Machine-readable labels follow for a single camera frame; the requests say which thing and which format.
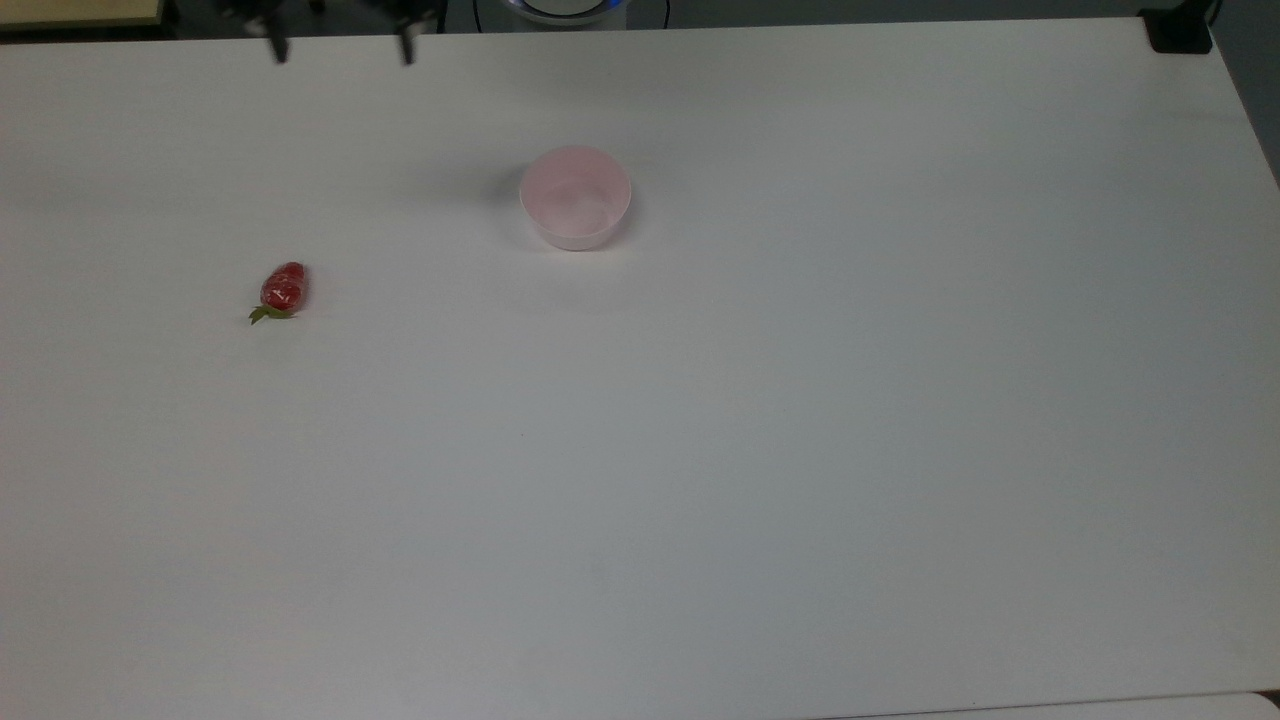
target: pink bowl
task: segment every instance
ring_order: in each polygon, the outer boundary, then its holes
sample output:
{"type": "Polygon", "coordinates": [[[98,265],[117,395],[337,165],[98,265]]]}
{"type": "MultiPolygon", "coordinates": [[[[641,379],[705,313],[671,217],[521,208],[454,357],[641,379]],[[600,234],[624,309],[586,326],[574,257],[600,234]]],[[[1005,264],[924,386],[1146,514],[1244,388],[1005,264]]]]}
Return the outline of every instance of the pink bowl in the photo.
{"type": "Polygon", "coordinates": [[[631,181],[617,160],[584,145],[534,160],[520,181],[520,202],[547,242],[562,250],[604,245],[631,205],[631,181]]]}

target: strawberry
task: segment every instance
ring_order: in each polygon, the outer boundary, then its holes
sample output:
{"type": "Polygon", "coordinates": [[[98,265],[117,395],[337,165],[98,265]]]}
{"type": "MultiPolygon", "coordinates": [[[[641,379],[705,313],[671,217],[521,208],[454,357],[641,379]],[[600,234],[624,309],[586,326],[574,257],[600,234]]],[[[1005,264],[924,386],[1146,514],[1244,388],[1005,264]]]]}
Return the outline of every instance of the strawberry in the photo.
{"type": "Polygon", "coordinates": [[[307,269],[301,263],[285,263],[271,270],[259,295],[261,305],[248,314],[248,324],[262,318],[287,320],[307,301],[307,269]]]}

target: black clamp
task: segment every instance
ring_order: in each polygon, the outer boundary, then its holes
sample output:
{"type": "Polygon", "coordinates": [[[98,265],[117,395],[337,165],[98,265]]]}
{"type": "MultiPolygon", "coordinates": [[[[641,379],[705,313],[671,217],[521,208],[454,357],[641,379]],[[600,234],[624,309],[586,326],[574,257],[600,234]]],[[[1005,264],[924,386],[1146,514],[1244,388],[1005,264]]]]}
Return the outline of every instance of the black clamp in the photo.
{"type": "Polygon", "coordinates": [[[396,23],[401,41],[401,59],[413,64],[413,38],[426,32],[426,23],[436,20],[436,32],[444,29],[443,0],[365,0],[366,5],[381,9],[396,23]]]}
{"type": "Polygon", "coordinates": [[[276,63],[289,59],[289,38],[284,36],[284,23],[280,22],[280,3],[283,0],[216,0],[224,18],[239,17],[244,31],[256,37],[265,37],[271,46],[276,63]]]}
{"type": "Polygon", "coordinates": [[[1147,23],[1147,40],[1156,53],[1169,53],[1178,55],[1207,55],[1213,49],[1213,37],[1208,32],[1208,26],[1213,19],[1206,19],[1210,8],[1217,3],[1217,10],[1222,8],[1222,0],[1183,0],[1172,10],[1142,10],[1138,17],[1147,23]]]}

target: red strawberry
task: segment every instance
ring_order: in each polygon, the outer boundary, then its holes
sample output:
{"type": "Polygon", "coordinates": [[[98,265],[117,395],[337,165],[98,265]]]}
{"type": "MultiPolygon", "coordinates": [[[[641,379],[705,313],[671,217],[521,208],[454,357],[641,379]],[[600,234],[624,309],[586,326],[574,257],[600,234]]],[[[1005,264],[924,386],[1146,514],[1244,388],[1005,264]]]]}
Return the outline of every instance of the red strawberry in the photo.
{"type": "Polygon", "coordinates": [[[307,301],[307,269],[301,263],[285,263],[271,270],[271,277],[262,283],[259,299],[262,304],[248,314],[248,324],[262,318],[292,318],[307,301]]]}

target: table surface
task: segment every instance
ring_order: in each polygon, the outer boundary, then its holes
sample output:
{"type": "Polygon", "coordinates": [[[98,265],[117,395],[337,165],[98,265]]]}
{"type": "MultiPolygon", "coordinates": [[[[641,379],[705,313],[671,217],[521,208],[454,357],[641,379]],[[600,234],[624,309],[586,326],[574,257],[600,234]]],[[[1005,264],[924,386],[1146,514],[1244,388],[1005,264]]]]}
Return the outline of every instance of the table surface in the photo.
{"type": "Polygon", "coordinates": [[[1257,694],[1222,694],[895,715],[893,720],[1280,720],[1280,708],[1257,694]]]}
{"type": "Polygon", "coordinates": [[[1280,192],[1137,19],[0,49],[0,716],[1280,687],[1280,192]],[[623,237],[516,201],[613,152],[623,237]],[[250,327],[278,263],[314,273],[250,327]]]}
{"type": "Polygon", "coordinates": [[[161,0],[0,0],[4,29],[154,24],[161,0]]]}

